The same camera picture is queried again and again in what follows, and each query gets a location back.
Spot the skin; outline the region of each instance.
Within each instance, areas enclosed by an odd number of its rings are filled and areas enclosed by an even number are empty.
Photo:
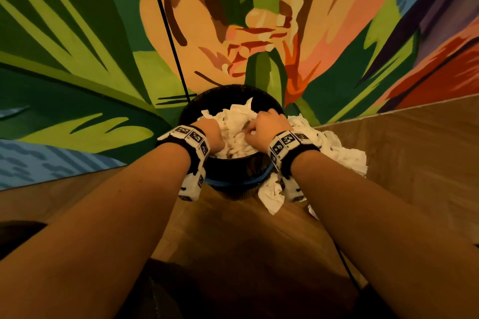
[[[195,125],[212,153],[223,148],[217,122]],[[290,129],[284,115],[260,112],[246,139],[265,153],[276,134]],[[183,147],[159,146],[0,261],[0,318],[113,317],[157,246],[189,165]],[[291,172],[328,232],[398,316],[479,317],[479,253],[472,244],[320,152],[298,155]]]

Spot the wall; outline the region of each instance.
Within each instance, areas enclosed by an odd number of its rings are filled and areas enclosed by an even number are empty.
[[[0,189],[124,165],[209,88],[312,125],[479,92],[479,0],[0,0]]]

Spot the black trash can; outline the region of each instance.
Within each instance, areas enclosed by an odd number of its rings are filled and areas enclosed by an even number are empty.
[[[180,124],[194,123],[201,110],[209,110],[211,115],[229,109],[232,104],[246,104],[253,98],[251,109],[255,112],[275,109],[279,114],[284,111],[277,100],[256,87],[232,84],[205,91],[195,97],[180,115]],[[208,157],[205,161],[207,177],[205,182],[218,191],[224,198],[239,200],[253,195],[261,186],[273,164],[268,155],[255,153],[243,158],[219,159]]]

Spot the wooden surface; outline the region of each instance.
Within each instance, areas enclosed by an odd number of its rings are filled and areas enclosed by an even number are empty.
[[[369,179],[479,242],[479,96],[326,129],[366,151]],[[0,220],[53,222],[115,173],[0,192]],[[271,216],[257,198],[230,202],[205,186],[200,201],[176,202],[153,257],[186,267],[219,318],[343,317],[355,290],[304,208]]]

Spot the fist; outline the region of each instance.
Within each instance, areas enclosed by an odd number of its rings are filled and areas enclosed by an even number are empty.
[[[273,138],[280,132],[292,130],[290,123],[283,114],[275,109],[268,112],[260,111],[255,120],[249,123],[245,132],[246,142],[262,153],[268,153]]]
[[[192,123],[192,125],[200,128],[207,136],[208,143],[211,148],[211,154],[215,154],[223,150],[225,147],[225,142],[221,137],[221,130],[219,129],[219,125],[216,120],[203,117],[197,122]]]

